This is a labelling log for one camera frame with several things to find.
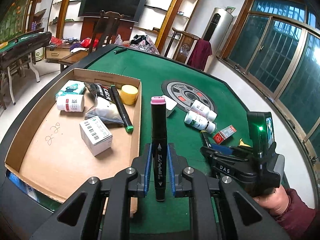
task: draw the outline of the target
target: pink marker cap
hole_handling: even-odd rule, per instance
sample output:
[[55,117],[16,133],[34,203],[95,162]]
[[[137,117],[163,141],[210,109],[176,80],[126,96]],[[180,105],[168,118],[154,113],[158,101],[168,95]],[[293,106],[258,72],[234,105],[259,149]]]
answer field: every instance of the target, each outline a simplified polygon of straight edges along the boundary
[[164,97],[152,97],[151,104],[152,105],[165,105],[165,98]]

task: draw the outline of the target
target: wall mural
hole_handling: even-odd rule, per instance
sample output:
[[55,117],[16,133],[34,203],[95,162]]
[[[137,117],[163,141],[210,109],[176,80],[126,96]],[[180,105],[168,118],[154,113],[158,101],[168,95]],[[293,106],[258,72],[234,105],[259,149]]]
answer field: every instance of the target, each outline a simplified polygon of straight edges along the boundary
[[0,22],[0,43],[25,33],[25,26],[22,26],[22,23],[27,1],[28,0],[13,1]]

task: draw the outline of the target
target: red plastic bag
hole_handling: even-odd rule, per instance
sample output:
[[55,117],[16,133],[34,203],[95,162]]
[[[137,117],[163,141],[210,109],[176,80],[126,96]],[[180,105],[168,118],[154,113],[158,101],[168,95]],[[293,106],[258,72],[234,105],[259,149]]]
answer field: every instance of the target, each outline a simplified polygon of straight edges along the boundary
[[[98,42],[99,42],[98,39],[95,39],[95,40],[94,40],[94,43],[93,43],[93,47],[94,47],[94,48],[97,47]],[[91,43],[91,38],[86,38],[86,39],[84,39],[84,40],[81,42],[81,46],[87,49],[87,48],[90,47],[90,43]]]
[[55,45],[57,45],[57,46],[59,46],[59,45],[62,44],[62,40],[60,40],[60,39],[58,39],[58,38],[56,38],[56,37],[54,37],[54,36],[51,37],[50,42],[53,43],[53,44],[55,44]]

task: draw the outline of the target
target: barcode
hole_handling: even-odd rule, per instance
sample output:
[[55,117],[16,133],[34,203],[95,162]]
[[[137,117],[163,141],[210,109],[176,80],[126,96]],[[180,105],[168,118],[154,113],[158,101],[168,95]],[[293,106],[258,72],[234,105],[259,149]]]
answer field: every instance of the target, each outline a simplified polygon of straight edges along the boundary
[[89,130],[89,132],[91,133],[91,135],[93,136],[93,138],[95,140],[99,139],[99,136],[94,132],[93,128],[91,125],[89,125],[89,122],[84,122],[85,126],[87,127],[87,129]]

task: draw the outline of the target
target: window frame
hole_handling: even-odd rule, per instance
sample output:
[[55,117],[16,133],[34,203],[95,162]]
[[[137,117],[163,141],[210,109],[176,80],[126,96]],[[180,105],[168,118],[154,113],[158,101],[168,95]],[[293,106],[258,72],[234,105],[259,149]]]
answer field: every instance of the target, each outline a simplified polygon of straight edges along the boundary
[[[257,48],[252,55],[252,58],[248,65],[243,68],[239,67],[240,72],[242,72],[242,76],[246,78],[250,83],[252,83],[258,90],[260,90],[264,95],[270,97],[270,101],[273,103],[273,105],[276,107],[276,109],[280,112],[280,114],[284,117],[284,119],[287,121],[289,126],[291,127],[292,131],[295,133],[297,138],[299,139],[300,143],[305,147],[306,154],[311,159],[314,156],[316,156],[316,152],[311,144],[310,137],[315,132],[316,128],[320,126],[320,116],[317,119],[316,123],[313,125],[310,131],[307,131],[308,133],[303,130],[303,128],[300,126],[298,121],[295,119],[295,117],[291,114],[291,112],[287,109],[287,107],[280,101],[280,96],[284,92],[285,88],[287,87],[290,79],[293,76],[293,73],[295,72],[299,61],[302,57],[303,50],[305,48],[308,34],[314,35],[315,37],[320,39],[320,30],[310,26],[307,24],[308,21],[308,7],[306,3],[303,0],[289,0],[297,3],[301,3],[305,5],[305,17],[304,22],[300,22],[295,19],[290,19],[288,17],[284,17],[281,15],[271,14],[271,13],[264,13],[264,12],[258,12],[258,11],[251,11],[251,8],[253,6],[254,0],[245,0],[244,4],[240,10],[240,13],[236,19],[236,22],[230,32],[229,37],[227,38],[227,41],[225,45],[223,46],[220,55],[217,57],[220,58],[222,61],[227,62],[229,65],[234,67],[236,65],[235,62],[230,60],[228,57],[231,54],[239,36],[244,28],[244,24],[247,21],[247,18],[249,15],[257,15],[262,17],[269,17],[268,23],[266,25],[265,31],[257,45]],[[252,74],[249,73],[250,64],[252,63],[253,59],[257,55],[257,52],[261,46],[261,44],[264,42],[265,37],[267,36],[268,30],[271,26],[271,22],[273,20],[280,20],[285,23],[289,23],[291,25],[294,25],[295,27],[301,28],[301,36],[298,42],[297,49],[294,53],[294,56],[292,58],[292,61],[285,72],[281,82],[279,83],[278,87],[276,88],[275,92],[270,91],[264,84],[262,84],[256,77],[254,77]],[[314,172],[320,173],[320,162],[318,161],[316,165],[313,167]]]

